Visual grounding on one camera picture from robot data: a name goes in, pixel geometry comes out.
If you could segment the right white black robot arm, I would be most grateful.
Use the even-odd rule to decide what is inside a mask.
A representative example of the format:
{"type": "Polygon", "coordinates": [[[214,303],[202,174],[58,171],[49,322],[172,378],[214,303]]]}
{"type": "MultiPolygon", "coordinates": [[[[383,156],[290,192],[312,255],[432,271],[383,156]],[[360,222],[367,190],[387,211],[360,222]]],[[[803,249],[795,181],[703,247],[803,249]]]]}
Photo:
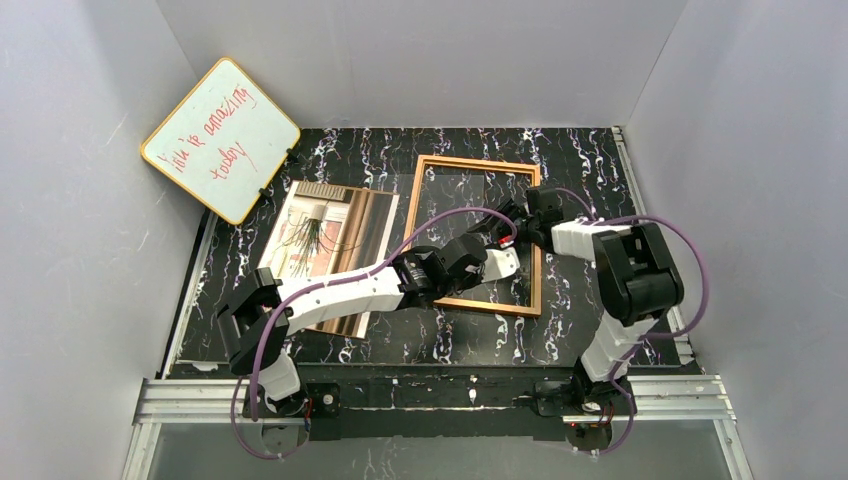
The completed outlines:
{"type": "Polygon", "coordinates": [[[614,384],[656,323],[682,302],[684,284],[655,219],[569,220],[563,206],[568,193],[562,187],[530,188],[525,206],[508,199],[470,230],[594,263],[603,315],[572,382],[614,384]]]}

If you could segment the transparent acrylic sheet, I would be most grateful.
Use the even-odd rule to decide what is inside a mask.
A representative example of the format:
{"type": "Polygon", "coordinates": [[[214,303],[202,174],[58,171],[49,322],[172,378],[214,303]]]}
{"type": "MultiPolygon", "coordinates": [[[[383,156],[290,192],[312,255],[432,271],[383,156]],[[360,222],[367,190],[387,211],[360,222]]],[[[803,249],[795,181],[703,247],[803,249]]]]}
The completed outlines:
{"type": "MultiPolygon", "coordinates": [[[[429,218],[458,207],[494,209],[508,199],[522,205],[525,190],[532,185],[530,174],[428,166],[423,173],[413,226],[417,228],[429,218]]],[[[485,215],[479,212],[452,216],[430,227],[413,244],[442,247],[484,218],[485,215]]],[[[535,276],[534,247],[522,244],[515,250],[519,268],[514,275],[475,286],[451,296],[449,300],[530,307],[535,276]]]]}

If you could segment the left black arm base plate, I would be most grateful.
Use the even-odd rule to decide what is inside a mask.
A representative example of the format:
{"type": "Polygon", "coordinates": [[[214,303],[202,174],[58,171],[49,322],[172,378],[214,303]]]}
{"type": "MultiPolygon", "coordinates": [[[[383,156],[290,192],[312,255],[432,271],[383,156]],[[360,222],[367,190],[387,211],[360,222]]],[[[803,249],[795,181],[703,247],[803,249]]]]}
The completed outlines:
{"type": "Polygon", "coordinates": [[[262,398],[259,388],[258,413],[265,418],[336,418],[341,410],[341,389],[337,383],[306,383],[299,391],[282,400],[262,398]]]}

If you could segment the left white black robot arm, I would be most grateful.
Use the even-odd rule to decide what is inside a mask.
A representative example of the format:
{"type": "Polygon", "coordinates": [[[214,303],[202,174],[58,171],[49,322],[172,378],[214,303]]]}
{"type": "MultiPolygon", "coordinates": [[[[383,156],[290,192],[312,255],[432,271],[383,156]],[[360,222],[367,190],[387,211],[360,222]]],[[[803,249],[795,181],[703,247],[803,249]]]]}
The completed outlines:
{"type": "Polygon", "coordinates": [[[350,315],[424,308],[514,271],[512,249],[488,249],[468,234],[326,276],[278,279],[263,267],[236,287],[216,321],[231,373],[257,372],[266,398],[278,401],[301,388],[294,362],[282,353],[289,335],[350,315]]]}

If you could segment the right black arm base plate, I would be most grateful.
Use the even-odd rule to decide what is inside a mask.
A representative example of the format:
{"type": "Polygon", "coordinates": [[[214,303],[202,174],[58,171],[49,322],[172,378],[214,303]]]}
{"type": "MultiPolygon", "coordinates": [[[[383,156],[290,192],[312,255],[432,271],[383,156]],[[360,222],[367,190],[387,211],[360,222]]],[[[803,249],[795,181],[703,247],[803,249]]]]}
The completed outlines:
{"type": "Polygon", "coordinates": [[[531,399],[535,411],[542,417],[601,414],[626,414],[628,400],[609,382],[582,385],[575,377],[568,380],[547,380],[534,384],[531,399]]]}

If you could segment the printed photo of plant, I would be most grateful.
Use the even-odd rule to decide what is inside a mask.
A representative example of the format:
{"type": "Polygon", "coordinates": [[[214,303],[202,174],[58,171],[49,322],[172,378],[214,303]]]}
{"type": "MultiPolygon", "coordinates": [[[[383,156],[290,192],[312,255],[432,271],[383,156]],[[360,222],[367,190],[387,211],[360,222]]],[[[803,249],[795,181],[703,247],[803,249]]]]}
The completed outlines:
{"type": "Polygon", "coordinates": [[[295,181],[258,266],[278,279],[317,277],[382,263],[399,196],[295,181]]]}

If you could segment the orange wooden picture frame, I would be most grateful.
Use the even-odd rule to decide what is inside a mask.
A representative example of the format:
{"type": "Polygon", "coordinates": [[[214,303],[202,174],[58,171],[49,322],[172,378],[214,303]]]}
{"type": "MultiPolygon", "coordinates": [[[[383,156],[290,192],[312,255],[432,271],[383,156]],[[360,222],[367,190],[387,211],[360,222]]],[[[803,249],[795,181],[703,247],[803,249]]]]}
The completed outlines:
{"type": "MultiPolygon", "coordinates": [[[[526,175],[530,179],[531,186],[538,187],[541,184],[540,166],[535,164],[445,157],[437,155],[419,155],[414,174],[413,189],[410,194],[410,205],[408,209],[404,238],[410,237],[417,227],[416,215],[418,204],[424,182],[425,170],[428,167],[449,167],[465,170],[526,175]]],[[[539,247],[533,247],[530,265],[529,306],[484,302],[480,300],[456,297],[442,298],[435,301],[435,305],[439,307],[458,308],[485,313],[538,317],[541,315],[542,308],[542,252],[539,247]]]]}

